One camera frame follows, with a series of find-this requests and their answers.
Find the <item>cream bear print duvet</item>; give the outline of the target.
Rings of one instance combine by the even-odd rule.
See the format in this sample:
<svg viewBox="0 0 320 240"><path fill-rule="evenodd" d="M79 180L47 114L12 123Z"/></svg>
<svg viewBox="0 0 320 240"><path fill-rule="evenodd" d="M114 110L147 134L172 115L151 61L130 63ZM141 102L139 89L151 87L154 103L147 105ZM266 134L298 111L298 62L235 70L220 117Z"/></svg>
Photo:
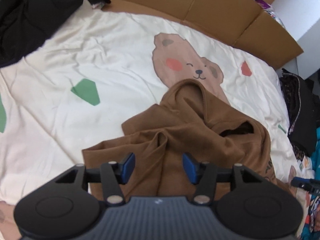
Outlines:
<svg viewBox="0 0 320 240"><path fill-rule="evenodd" d="M1 239L19 239L15 204L83 161L81 151L121 137L121 124L159 103L167 86L156 75L156 35L177 34L191 56L220 66L231 105L271 137L276 177L311 178L310 158L295 158L276 72L257 57L160 17L94 10L88 1L18 63L1 69Z"/></svg>

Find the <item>black knit garment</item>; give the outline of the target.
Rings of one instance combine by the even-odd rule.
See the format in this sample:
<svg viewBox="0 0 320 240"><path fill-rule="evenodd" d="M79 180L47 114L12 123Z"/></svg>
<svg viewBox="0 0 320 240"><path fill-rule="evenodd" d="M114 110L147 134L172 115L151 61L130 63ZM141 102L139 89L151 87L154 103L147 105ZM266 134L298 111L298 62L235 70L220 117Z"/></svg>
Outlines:
<svg viewBox="0 0 320 240"><path fill-rule="evenodd" d="M289 115L288 137L297 159L310 157L317 145L319 97L312 93L312 82L285 69L280 86Z"/></svg>

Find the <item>brown printed t-shirt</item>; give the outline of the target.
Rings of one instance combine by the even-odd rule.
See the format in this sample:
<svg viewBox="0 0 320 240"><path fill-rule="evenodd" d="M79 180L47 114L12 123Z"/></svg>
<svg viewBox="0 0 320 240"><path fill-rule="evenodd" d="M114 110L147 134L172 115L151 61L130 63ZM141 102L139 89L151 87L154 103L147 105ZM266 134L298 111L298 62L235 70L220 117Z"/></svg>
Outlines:
<svg viewBox="0 0 320 240"><path fill-rule="evenodd" d="M129 182L122 186L131 196L191 197L195 188L182 166L189 152L199 162L230 168L241 163L285 191L276 178L267 129L208 92L193 80L172 86L159 104L122 124L124 135L102 141L82 152L88 168L136 157Z"/></svg>

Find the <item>teal printed garment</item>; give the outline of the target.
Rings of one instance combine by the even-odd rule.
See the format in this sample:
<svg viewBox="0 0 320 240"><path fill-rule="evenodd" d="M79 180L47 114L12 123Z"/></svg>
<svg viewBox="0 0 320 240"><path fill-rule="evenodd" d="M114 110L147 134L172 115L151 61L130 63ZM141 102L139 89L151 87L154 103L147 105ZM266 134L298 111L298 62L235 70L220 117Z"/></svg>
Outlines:
<svg viewBox="0 0 320 240"><path fill-rule="evenodd" d="M313 180L319 182L319 128L316 130L317 144L315 151L311 155L312 170L314 172ZM303 231L300 239L319 239L319 195L310 194L310 204L308 214L305 219Z"/></svg>

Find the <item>black clothes pile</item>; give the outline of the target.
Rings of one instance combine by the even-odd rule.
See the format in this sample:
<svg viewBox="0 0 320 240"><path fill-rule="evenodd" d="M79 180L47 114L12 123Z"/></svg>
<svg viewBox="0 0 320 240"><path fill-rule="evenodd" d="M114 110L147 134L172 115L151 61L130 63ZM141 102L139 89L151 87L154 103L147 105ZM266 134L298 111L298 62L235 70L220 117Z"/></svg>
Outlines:
<svg viewBox="0 0 320 240"><path fill-rule="evenodd" d="M36 51L51 38L84 0L1 0L1 67ZM90 5L110 0L88 0Z"/></svg>

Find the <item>white purple plastic bags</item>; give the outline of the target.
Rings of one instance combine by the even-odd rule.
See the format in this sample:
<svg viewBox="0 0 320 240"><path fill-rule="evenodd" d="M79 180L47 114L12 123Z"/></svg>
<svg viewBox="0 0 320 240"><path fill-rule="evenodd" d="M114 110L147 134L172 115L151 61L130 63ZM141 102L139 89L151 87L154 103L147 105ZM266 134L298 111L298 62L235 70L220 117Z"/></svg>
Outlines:
<svg viewBox="0 0 320 240"><path fill-rule="evenodd" d="M274 8L269 3L265 2L264 0L254 0L256 3L258 3L263 10L268 13L276 22L278 22L283 28L285 28L285 25L281 21L281 19L276 15L276 12L274 11Z"/></svg>

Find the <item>brown cardboard sheet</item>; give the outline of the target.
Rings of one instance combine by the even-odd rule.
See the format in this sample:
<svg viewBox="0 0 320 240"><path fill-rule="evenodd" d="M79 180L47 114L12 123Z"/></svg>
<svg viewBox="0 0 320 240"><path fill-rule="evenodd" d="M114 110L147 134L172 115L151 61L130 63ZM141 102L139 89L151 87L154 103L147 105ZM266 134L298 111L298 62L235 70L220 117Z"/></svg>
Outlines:
<svg viewBox="0 0 320 240"><path fill-rule="evenodd" d="M274 69L303 53L295 39L253 0L111 1L106 10L178 22L246 51Z"/></svg>

